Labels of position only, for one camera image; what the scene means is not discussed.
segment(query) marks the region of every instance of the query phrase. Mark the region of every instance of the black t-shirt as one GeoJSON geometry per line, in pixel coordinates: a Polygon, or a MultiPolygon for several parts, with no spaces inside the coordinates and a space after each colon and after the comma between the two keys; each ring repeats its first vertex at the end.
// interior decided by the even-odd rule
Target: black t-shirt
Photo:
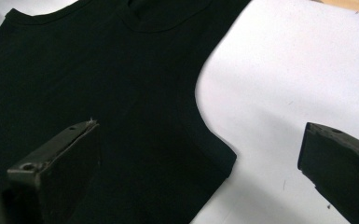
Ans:
{"type": "Polygon", "coordinates": [[[200,70],[246,0],[79,0],[0,26],[6,169],[69,125],[101,124],[101,169],[70,223],[189,223],[235,153],[205,126],[200,70]]]}

